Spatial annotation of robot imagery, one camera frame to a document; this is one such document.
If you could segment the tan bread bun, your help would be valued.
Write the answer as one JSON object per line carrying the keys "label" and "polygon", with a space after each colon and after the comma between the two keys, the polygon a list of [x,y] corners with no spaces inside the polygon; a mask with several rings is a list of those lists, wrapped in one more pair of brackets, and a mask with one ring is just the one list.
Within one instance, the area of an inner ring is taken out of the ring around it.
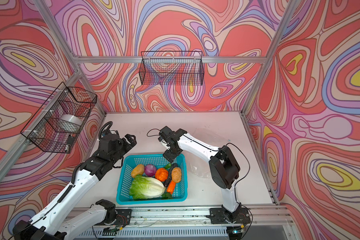
{"label": "tan bread bun", "polygon": [[175,167],[171,172],[172,181],[177,184],[182,180],[182,171],[179,167]]}

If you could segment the purple onion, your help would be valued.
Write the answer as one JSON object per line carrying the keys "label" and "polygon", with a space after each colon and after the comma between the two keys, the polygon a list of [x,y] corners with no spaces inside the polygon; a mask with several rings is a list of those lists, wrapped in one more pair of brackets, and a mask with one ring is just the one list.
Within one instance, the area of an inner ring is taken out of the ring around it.
{"label": "purple onion", "polygon": [[156,166],[152,165],[152,164],[148,164],[145,166],[144,168],[144,174],[147,177],[154,177],[156,174],[157,168]]}

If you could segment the orange pumpkin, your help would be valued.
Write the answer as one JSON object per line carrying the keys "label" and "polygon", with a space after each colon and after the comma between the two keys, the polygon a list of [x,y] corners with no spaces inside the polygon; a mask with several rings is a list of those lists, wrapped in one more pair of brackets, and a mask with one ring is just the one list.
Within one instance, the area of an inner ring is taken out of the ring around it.
{"label": "orange pumpkin", "polygon": [[165,168],[157,169],[155,173],[155,179],[159,180],[160,182],[165,182],[169,177],[169,172]]}

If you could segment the teal plastic basket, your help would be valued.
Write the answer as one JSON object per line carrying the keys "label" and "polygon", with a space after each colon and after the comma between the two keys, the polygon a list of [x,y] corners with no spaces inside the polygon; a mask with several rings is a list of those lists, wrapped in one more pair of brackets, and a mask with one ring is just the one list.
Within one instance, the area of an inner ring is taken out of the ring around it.
{"label": "teal plastic basket", "polygon": [[188,196],[184,155],[169,163],[162,155],[131,155],[124,160],[116,201],[119,205],[183,202]]}

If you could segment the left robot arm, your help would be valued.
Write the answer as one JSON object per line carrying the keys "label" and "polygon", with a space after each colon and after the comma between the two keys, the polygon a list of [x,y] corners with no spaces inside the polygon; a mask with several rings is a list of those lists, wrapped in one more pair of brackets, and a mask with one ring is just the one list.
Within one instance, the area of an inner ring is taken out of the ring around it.
{"label": "left robot arm", "polygon": [[118,214],[115,204],[97,201],[89,210],[66,220],[66,217],[85,194],[94,187],[118,160],[123,160],[137,144],[134,135],[108,133],[99,135],[99,147],[86,161],[76,166],[71,181],[44,209],[29,221],[19,221],[13,228],[14,240],[73,240],[96,224],[114,225],[127,221]]}

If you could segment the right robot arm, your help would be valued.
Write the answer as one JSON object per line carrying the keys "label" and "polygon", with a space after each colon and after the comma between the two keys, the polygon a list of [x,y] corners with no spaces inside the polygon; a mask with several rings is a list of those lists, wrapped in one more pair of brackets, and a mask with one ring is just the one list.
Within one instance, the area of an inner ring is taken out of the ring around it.
{"label": "right robot arm", "polygon": [[241,168],[227,145],[215,147],[194,138],[183,129],[172,131],[167,126],[159,130],[158,140],[166,148],[163,157],[169,163],[172,163],[183,151],[208,163],[212,180],[221,188],[222,208],[231,214],[239,209],[234,184],[239,178]]}

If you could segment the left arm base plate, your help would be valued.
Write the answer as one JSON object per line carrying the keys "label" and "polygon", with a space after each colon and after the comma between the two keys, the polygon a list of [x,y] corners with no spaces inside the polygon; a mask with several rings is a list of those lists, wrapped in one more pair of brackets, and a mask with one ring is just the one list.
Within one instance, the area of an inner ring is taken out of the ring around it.
{"label": "left arm base plate", "polygon": [[102,221],[102,224],[125,227],[130,224],[131,216],[132,216],[131,209],[107,210],[105,219]]}

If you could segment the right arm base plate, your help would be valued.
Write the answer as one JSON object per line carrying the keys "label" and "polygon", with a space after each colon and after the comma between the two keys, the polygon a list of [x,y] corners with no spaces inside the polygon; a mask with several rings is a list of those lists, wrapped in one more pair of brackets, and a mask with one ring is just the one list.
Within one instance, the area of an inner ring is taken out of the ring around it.
{"label": "right arm base plate", "polygon": [[239,206],[233,213],[225,209],[210,208],[209,215],[206,215],[211,220],[212,224],[250,224],[251,214],[247,208]]}

